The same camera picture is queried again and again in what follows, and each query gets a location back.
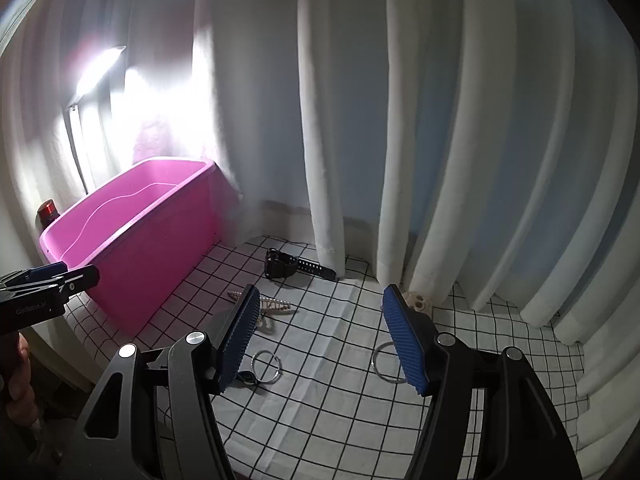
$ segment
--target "lamp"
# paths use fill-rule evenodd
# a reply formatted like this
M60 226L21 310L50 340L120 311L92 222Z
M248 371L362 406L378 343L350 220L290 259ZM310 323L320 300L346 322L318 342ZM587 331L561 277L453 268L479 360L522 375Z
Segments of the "lamp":
M78 81L76 87L76 93L66 106L66 111L69 114L69 127L70 135L69 141L71 143L71 151L78 167L78 173L84 186L84 192L89 194L90 191L95 189L94 179L91 175L91 169L89 165L89 157L84 145L84 137L82 136L82 124L80 122L80 111L78 110L78 103L81 99L91 92L109 69L116 63L120 54L126 47L115 46L103 50L98 56L96 56L84 69L82 77Z

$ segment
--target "table surface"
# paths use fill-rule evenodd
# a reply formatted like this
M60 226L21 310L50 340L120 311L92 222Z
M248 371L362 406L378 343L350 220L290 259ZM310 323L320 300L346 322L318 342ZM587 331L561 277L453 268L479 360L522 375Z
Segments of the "table surface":
M370 265L347 257L338 283L294 274L286 280L264 277L264 255L276 248L315 260L311 244L259 237L237 248L214 246L152 317L131 338L120 332L85 293L73 297L65 317L85 348L103 368L116 350L133 342L140 349L162 348L213 312L228 310L227 291L254 284L265 296L292 304L256 329L241 369L260 350L274 352L284 368L270 385L234 383L212 405L234 470L250 478L319 480L401 479L411 459L430 398L408 384L383 381L370 367L372 350L391 341L380 311L382 288ZM456 283L441 307L433 309L439 330L468 346L501 351L517 346L531 362L577 449L576 420L588 408L577 397L584 366L580 345L556 341L551 327L533 328L518 310L497 296L482 312L468 308ZM268 355L258 374L273 375ZM402 377L393 346L380 352L381 373ZM171 428L168 391L158 389L161 422ZM472 478L482 427L482 390L472 397L468 434L459 478Z

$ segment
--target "curtain fold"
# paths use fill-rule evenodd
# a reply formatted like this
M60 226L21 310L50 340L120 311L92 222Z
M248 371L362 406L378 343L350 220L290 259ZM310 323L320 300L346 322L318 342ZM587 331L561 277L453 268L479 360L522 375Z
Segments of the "curtain fold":
M612 380L617 386L615 389L608 388L597 396L591 396L589 409L578 417L578 437L583 445L588 446L603 438L640 410L637 393L640 390L640 368L634 363L629 368Z
M515 1L517 66L504 147L509 155L500 162L478 225L482 236L474 239L458 277L475 310L484 308L508 274L542 205L556 170L574 92L572 1ZM532 8L538 13L532 14Z
M497 289L501 297L522 306L542 286L575 233L610 139L613 51L604 0L572 0L572 9L574 88L562 149L536 219ZM575 283L567 286L574 288Z
M129 43L129 29L134 0L107 0L105 23L110 43L126 45ZM105 111L104 127L106 144L110 148L113 171L117 174L126 170L132 161L135 130L131 124L130 103L127 102L126 66L129 52L121 54L125 62L116 63L107 74L108 84L100 93L102 102L108 106Z
M193 135L202 143L203 155L207 155L216 161L230 184L239 197L242 190L239 177L232 163L230 153L230 139L228 127L225 125L225 117L220 100L220 79L216 69L215 35L212 27L212 0L195 0L193 11L193 53L192 53L192 85L194 98L194 114L197 114L195 123L198 125ZM222 203L225 205L225 215L228 222L232 222L238 216L238 204L233 192L225 193ZM222 233L223 240L230 246L236 246L235 233L226 231Z
M68 4L82 9L79 24L80 38L91 38L92 42L103 48L116 46L108 36L107 0L84 0L81 5L78 5L77 0L70 0ZM105 132L113 130L108 124L111 119L110 92L105 89L105 85L101 85L97 91L87 96L78 105L82 136L91 172L89 181L94 189L118 174L118 164L108 142L110 136L105 135Z
M640 187L599 270L556 325L555 332L560 341L588 340L619 307L621 294L625 294L632 285L629 280L633 279L640 264L639 222Z
M640 412L633 414L600 440L578 451L576 455L583 478L591 478L591 475L597 475L595 478L598 478L599 474L604 472L625 445L638 420L640 420Z
M430 10L425 0L386 0L389 98L375 267L382 286L400 282L409 239L420 76Z
M458 102L433 217L404 274L433 304L447 297L472 243L502 153L515 72L514 0L464 0Z
M332 123L330 0L298 0L300 111L306 184L321 265L344 275L344 221Z
M640 338L640 280L631 288L616 311L584 345L585 375L578 390L592 394L638 354Z
M638 76L633 40L621 23L610 19L616 49L611 137L600 177L571 241L536 295L522 310L523 319L541 326L564 303L586 270L611 220L622 190L636 130Z
M2 56L0 116L7 169L19 214L33 240L38 236L36 211L42 202L53 198L64 210L84 195L60 114L58 44L63 1L38 0L33 10L40 21L25 20ZM43 37L34 35L39 25L43 25ZM34 52L35 44L47 48ZM33 242L28 252L38 254L39 248Z

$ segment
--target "blue rubber pad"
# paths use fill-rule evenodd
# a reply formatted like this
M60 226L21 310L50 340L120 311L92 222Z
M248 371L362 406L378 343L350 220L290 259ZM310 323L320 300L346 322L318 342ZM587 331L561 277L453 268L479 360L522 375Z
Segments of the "blue rubber pad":
M253 287L251 293L241 305L241 313L230 328L230 333L223 343L222 366L220 366L216 374L220 393L225 391L226 387L233 382L238 374L244 351L249 344L249 339L254 334L259 314L260 292Z
M382 297L382 314L407 382L415 387L418 394L424 396L429 386L424 370L424 351L407 319L407 310L404 300L398 298L391 286L388 286Z

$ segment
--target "metal ring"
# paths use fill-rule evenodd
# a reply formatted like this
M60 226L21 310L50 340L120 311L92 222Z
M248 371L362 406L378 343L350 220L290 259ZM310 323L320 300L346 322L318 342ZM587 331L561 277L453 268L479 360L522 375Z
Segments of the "metal ring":
M255 360L258 358L258 355L262 355L262 354L269 354L274 359L276 359L276 361L278 362L278 369L276 370L276 374L271 379L269 379L268 381L261 381L260 379L258 379L258 374L255 373ZM280 358L276 354L274 354L270 350L260 350L259 352L256 352L254 354L254 356L251 358L251 371L254 373L255 380L257 381L258 384L273 384L282 375L282 361L280 360Z
M382 343L382 345L379 345L374 351L373 354L371 354L371 367L373 368L373 371L376 373L376 375L382 379L383 381L385 381L385 383L392 383L392 384L404 384L406 382L406 379L396 379L393 378L391 376L388 375L383 375L378 371L378 367L376 366L376 358L378 357L378 354L380 353L380 351L383 348L386 348L388 346L391 346L394 342L393 341L387 341L386 343Z

